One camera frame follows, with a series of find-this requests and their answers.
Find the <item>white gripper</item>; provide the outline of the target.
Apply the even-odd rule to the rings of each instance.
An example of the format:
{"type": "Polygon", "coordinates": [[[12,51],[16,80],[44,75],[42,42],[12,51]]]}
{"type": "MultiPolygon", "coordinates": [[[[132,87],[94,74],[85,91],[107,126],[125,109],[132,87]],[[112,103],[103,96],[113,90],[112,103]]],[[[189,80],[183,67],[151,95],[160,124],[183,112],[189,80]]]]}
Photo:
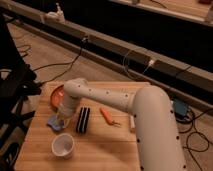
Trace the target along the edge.
{"type": "Polygon", "coordinates": [[[58,112],[56,114],[56,122],[60,128],[66,128],[70,120],[79,105],[78,98],[72,98],[70,96],[65,96],[59,104],[58,112]]]}

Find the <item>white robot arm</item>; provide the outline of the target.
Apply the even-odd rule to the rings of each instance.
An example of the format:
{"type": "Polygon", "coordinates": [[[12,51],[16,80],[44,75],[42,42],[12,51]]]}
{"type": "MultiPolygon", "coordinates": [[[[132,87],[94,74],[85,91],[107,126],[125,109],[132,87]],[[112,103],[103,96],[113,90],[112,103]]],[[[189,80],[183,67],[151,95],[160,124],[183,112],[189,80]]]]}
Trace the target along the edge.
{"type": "Polygon", "coordinates": [[[134,117],[140,165],[144,171],[187,171],[172,103],[160,87],[147,85],[134,93],[95,88],[83,78],[66,81],[60,118],[71,118],[81,98],[108,105],[134,117]]]}

